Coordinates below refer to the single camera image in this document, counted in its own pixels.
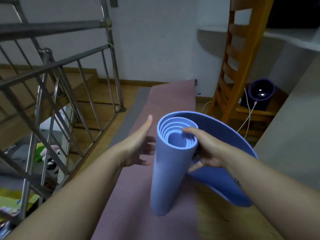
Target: stainless steel railing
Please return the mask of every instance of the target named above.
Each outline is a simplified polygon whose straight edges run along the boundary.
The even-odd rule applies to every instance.
[[[75,172],[78,169],[78,167],[82,164],[82,161],[85,159],[88,151],[92,148],[92,146],[97,141],[97,139],[106,130],[107,126],[113,120],[115,115],[119,112],[125,111],[123,100],[122,100],[120,80],[118,76],[116,56],[115,56],[114,45],[113,45],[112,22],[109,19],[106,0],[100,0],[100,2],[101,2],[101,8],[102,8],[103,17],[104,17],[103,20],[30,24],[23,13],[19,0],[0,0],[0,3],[2,4],[13,5],[15,12],[17,13],[21,21],[21,24],[0,25],[0,41],[13,40],[30,68],[30,71],[20,74],[18,72],[18,69],[10,60],[8,54],[0,45],[0,53],[2,53],[2,55],[7,60],[8,64],[10,64],[11,68],[16,73],[16,76],[11,78],[2,79],[0,77],[0,91],[5,96],[7,101],[10,102],[11,106],[16,110],[16,114],[8,114],[0,104],[0,113],[2,113],[2,115],[5,117],[5,119],[0,121],[0,126],[3,125],[6,121],[16,116],[19,116],[32,132],[25,169],[22,169],[15,161],[13,161],[10,157],[8,157],[7,154],[5,154],[3,151],[0,150],[0,159],[4,161],[8,166],[10,166],[15,172],[17,172],[24,179],[23,189],[22,189],[22,198],[21,198],[21,208],[20,208],[20,214],[19,214],[20,220],[23,220],[26,217],[26,209],[27,209],[30,189],[32,189],[36,194],[40,196],[39,205],[42,204],[44,199],[49,198],[53,193],[52,190],[45,187],[46,179],[50,178],[50,174],[47,172],[47,169],[46,169],[49,156],[53,159],[53,161],[59,167],[59,170],[61,170],[64,174],[63,181],[60,184],[57,183],[55,185],[56,188],[54,192],[56,192],[68,181],[68,178],[70,177],[70,175],[72,175],[72,173]],[[106,37],[107,37],[106,45],[103,45],[103,46],[88,50],[86,52],[79,53],[77,55],[68,57],[63,60],[58,60],[58,61],[55,61],[52,51],[49,48],[41,48],[36,39],[36,37],[38,36],[74,32],[74,31],[93,29],[93,28],[105,28]],[[22,38],[31,39],[35,50],[37,51],[40,59],[42,60],[42,63],[43,63],[42,67],[37,69],[33,68],[25,52],[23,51],[22,47],[19,45],[17,41],[18,39],[22,39]],[[113,97],[110,79],[108,76],[106,59],[104,55],[105,50],[109,50],[110,52],[111,63],[112,63],[112,68],[114,73],[115,87],[116,87],[118,101],[119,101],[119,104],[117,104],[117,107]],[[95,104],[91,97],[90,89],[89,89],[87,80],[85,78],[85,73],[83,71],[81,61],[80,61],[82,58],[91,56],[98,52],[100,52],[102,56],[103,65],[104,65],[106,76],[107,76],[106,79],[109,85],[109,91],[110,91],[110,96],[112,101],[110,105],[113,106],[113,110],[114,110],[114,114],[105,125],[102,125],[101,122],[99,121]],[[88,99],[90,101],[90,105],[92,107],[94,117],[97,121],[98,128],[100,130],[100,133],[97,136],[97,138],[93,138],[92,134],[90,133],[90,130],[88,128],[88,125],[86,124],[85,118],[79,108],[78,101],[74,95],[73,88],[71,87],[67,74],[63,69],[63,66],[75,61],[78,64],[79,72],[80,72],[86,93],[88,95]],[[35,79],[38,84],[38,93],[36,96],[32,93],[31,89],[27,85],[27,82],[31,79]],[[53,92],[50,92],[46,86],[48,80],[50,80],[52,84],[54,84]],[[17,84],[23,84],[24,88],[26,89],[26,92],[30,95],[30,97],[34,101],[33,103],[29,104],[28,106],[22,105],[21,101],[18,99],[17,95],[12,90],[12,87]],[[68,116],[65,109],[63,108],[63,104],[60,101],[61,98],[67,98],[67,101],[69,102],[72,108],[71,115]],[[46,105],[50,106],[50,108],[52,109],[49,134],[47,138],[45,138],[40,133],[40,130],[39,130],[44,103],[46,103]],[[33,107],[35,107],[34,119],[31,119],[26,111]],[[63,119],[62,115],[59,112],[60,108],[62,109],[62,112],[65,116],[65,120]],[[72,128],[73,128],[73,123],[75,118],[77,118],[78,121],[80,121],[83,124],[91,142],[90,146],[85,151],[82,151],[80,149],[80,146],[78,145],[76,139],[72,135]],[[67,140],[67,146],[65,150],[53,135],[54,122],[57,123],[61,132],[63,133],[63,136]],[[45,159],[44,159],[41,181],[39,182],[35,181],[35,179],[32,178],[32,169],[33,169],[33,161],[34,161],[33,159],[36,151],[37,139],[41,141],[47,149],[45,154]],[[58,145],[62,155],[66,158],[64,162],[58,157],[58,155],[51,148],[52,139]],[[77,151],[79,155],[79,159],[71,169],[68,169],[67,163],[68,163],[69,150],[70,150],[71,144]]]

